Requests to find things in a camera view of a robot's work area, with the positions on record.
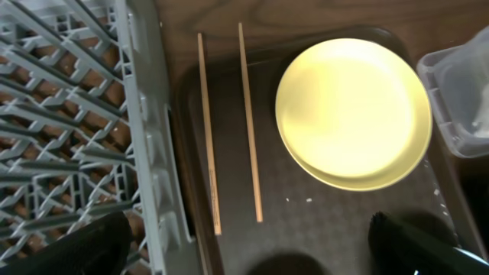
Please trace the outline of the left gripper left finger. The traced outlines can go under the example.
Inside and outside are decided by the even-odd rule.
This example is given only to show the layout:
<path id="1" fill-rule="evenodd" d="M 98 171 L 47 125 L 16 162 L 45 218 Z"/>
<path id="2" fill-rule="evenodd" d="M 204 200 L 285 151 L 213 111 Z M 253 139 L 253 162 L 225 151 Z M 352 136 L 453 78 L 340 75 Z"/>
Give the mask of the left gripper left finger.
<path id="1" fill-rule="evenodd" d="M 1 268 L 1 275 L 120 274 L 132 230 L 123 212 L 106 215 L 36 254 Z"/>

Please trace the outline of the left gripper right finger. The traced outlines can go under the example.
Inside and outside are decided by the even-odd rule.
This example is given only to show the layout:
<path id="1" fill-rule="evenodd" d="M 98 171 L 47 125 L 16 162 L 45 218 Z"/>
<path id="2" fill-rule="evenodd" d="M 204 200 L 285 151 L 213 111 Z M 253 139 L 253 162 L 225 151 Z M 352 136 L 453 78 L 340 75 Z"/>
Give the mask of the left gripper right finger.
<path id="1" fill-rule="evenodd" d="M 379 274 L 488 275 L 488 262 L 383 212 L 370 221 L 368 245 Z"/>

